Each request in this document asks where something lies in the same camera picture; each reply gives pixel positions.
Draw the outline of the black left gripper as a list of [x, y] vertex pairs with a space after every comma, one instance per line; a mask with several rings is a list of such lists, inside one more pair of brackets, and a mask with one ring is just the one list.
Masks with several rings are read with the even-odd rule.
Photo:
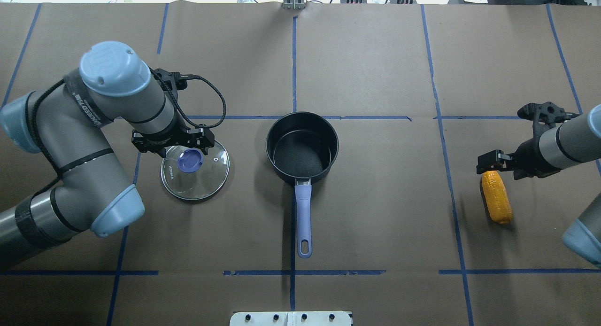
[[210, 129], [183, 129], [173, 127], [167, 131], [156, 134], [144, 134], [136, 130], [132, 131], [131, 143], [141, 153], [159, 154], [161, 158], [167, 158], [168, 148], [172, 146], [183, 146], [194, 148], [208, 155], [209, 150], [216, 144], [215, 136]]

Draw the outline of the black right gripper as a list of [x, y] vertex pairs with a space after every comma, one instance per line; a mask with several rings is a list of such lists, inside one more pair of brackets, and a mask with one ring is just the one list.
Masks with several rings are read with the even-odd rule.
[[532, 138], [520, 144], [517, 150], [509, 155], [502, 150], [492, 150], [479, 155], [476, 173], [481, 175], [488, 171], [504, 171], [509, 167], [515, 180], [542, 179], [556, 174], [557, 168], [542, 157], [538, 144], [539, 139]]

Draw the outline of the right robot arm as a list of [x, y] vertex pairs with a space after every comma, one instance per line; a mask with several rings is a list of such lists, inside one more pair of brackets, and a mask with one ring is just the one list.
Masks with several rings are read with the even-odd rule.
[[515, 119], [462, 127], [455, 146], [466, 149], [472, 199], [483, 200], [464, 230], [470, 266], [599, 271], [599, 106], [576, 116], [531, 103]]

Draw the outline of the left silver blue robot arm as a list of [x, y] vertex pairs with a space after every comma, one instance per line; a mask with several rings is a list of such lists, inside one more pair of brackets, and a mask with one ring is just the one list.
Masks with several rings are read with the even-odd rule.
[[207, 154], [210, 125], [191, 122], [177, 93], [194, 74], [151, 69], [129, 45], [94, 44], [77, 69], [45, 92], [30, 92], [1, 110], [16, 146], [41, 153], [56, 178], [1, 214], [1, 269], [61, 246], [85, 231], [110, 236], [144, 215], [133, 180], [102, 132], [117, 118], [131, 127], [141, 153], [165, 157], [172, 146]]

